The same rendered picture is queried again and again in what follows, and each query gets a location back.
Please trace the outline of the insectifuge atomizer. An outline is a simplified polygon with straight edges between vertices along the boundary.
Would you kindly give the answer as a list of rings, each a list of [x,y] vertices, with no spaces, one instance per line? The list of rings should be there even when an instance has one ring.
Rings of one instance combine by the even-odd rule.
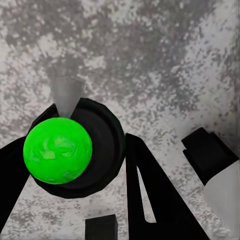
[[[51,195],[86,198],[102,191],[119,174],[126,157],[126,135],[111,110],[81,98],[86,84],[55,77],[55,101],[32,122],[23,158],[34,181]]]

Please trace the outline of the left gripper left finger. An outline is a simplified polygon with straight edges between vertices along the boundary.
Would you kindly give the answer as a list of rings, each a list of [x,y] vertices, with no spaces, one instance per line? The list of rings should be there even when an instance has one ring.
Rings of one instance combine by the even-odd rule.
[[[23,136],[0,149],[0,233],[31,175],[23,157]]]

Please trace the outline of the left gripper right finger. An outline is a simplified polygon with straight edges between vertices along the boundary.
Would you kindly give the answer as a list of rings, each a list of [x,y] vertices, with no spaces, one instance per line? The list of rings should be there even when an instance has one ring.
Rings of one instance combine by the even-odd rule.
[[[129,240],[210,240],[145,142],[125,134]],[[139,168],[156,223],[145,220]]]

